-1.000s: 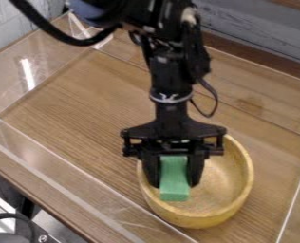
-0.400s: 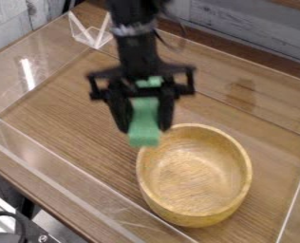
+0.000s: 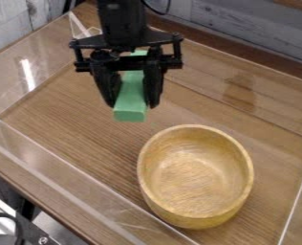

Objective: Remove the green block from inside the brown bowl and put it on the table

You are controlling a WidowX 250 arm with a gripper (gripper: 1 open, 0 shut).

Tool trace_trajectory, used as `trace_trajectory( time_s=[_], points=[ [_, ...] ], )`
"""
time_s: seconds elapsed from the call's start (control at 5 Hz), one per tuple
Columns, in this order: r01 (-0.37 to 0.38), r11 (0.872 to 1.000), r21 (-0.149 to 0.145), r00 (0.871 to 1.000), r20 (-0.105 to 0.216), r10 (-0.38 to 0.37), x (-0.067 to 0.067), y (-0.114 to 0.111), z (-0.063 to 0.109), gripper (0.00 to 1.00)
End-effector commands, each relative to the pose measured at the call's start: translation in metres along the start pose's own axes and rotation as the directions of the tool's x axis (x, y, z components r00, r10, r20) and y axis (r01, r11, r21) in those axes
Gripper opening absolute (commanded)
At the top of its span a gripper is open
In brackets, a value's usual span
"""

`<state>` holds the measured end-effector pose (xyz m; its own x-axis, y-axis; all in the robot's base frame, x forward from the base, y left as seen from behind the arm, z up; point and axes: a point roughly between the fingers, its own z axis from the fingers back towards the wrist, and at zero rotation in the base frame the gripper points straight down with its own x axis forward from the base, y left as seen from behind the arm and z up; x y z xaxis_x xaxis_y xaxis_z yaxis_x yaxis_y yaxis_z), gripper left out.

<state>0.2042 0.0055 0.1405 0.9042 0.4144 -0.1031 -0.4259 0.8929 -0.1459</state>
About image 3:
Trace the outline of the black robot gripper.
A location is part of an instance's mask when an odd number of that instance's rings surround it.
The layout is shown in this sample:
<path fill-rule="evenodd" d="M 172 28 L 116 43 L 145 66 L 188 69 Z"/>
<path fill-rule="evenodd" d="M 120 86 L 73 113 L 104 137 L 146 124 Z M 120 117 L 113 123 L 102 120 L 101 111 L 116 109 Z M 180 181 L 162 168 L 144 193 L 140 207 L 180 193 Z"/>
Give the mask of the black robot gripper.
<path fill-rule="evenodd" d="M 76 69 L 89 72 L 110 107 L 118 99 L 122 78 L 118 71 L 144 69 L 144 93 L 150 108 L 161 103 L 165 70 L 184 67 L 181 34 L 153 31 L 144 0 L 97 0 L 102 34 L 74 39 Z M 148 57 L 121 56 L 149 47 Z"/>

